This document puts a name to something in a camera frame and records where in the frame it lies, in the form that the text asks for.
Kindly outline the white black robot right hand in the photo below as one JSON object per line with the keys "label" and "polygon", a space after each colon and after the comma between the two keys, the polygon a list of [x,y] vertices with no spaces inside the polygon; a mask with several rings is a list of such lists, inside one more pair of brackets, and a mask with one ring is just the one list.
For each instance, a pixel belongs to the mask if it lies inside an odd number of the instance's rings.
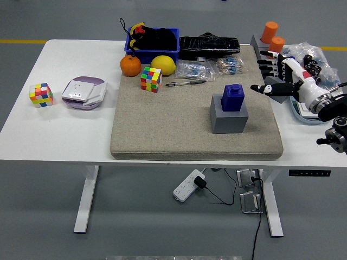
{"label": "white black robot right hand", "polygon": [[279,78],[282,83],[254,84],[250,87],[252,90],[266,96],[293,96],[313,114],[332,102],[332,94],[320,88],[313,76],[294,58],[268,50],[262,50],[260,54],[268,57],[258,60],[259,69],[265,71],[264,76]]}

